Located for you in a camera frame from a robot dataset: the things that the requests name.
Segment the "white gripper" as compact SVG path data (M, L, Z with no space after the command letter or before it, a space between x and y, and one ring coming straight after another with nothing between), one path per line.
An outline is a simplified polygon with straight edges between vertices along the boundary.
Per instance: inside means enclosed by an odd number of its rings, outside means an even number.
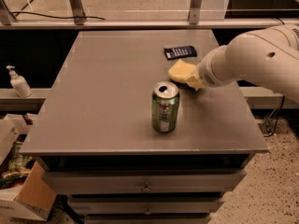
M184 79L196 91L208 87L222 87L237 81L226 59L226 46L210 51Z

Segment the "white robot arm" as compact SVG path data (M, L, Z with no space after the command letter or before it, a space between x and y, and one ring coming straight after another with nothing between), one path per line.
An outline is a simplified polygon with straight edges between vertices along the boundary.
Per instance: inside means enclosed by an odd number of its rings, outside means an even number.
M283 24L238 35L210 51L184 79L196 90L238 80L299 103L299 26Z

